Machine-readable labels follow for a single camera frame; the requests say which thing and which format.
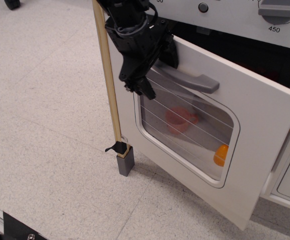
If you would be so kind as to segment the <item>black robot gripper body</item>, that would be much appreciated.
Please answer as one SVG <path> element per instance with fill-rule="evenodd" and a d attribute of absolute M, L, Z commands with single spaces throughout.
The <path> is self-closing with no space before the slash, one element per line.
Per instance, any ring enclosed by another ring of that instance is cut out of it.
<path fill-rule="evenodd" d="M 158 19 L 155 24 L 151 24 L 147 16 L 132 27 L 117 25 L 110 17 L 105 22 L 105 30 L 123 57 L 118 77 L 124 85 L 129 79 L 146 77 L 159 59 L 164 42 L 174 37 L 167 19 Z"/>

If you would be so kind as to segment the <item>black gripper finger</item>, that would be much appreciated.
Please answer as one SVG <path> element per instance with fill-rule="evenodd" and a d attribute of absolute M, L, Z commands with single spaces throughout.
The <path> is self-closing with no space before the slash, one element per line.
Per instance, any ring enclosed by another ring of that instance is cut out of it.
<path fill-rule="evenodd" d="M 177 69 L 179 66 L 179 58 L 178 58 L 178 52 L 177 52 L 177 47 L 174 41 L 173 37 L 170 37 L 167 39 L 163 46 L 162 46 L 162 51 L 158 57 L 158 59 L 165 63 L 166 65 Z"/>
<path fill-rule="evenodd" d="M 149 100 L 153 100 L 156 97 L 156 93 L 147 77 L 128 79 L 125 81 L 125 88 L 127 91 L 136 93 L 139 96 L 145 95 Z"/>

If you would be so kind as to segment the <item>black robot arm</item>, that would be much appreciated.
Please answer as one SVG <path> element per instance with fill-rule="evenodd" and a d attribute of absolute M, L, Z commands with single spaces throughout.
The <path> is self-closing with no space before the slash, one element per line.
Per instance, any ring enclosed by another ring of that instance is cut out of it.
<path fill-rule="evenodd" d="M 157 60 L 176 69 L 179 65 L 169 22 L 159 19 L 148 0 L 100 0 L 109 16 L 105 30 L 123 57 L 119 80 L 125 88 L 149 100 L 156 97 L 146 75 Z"/>

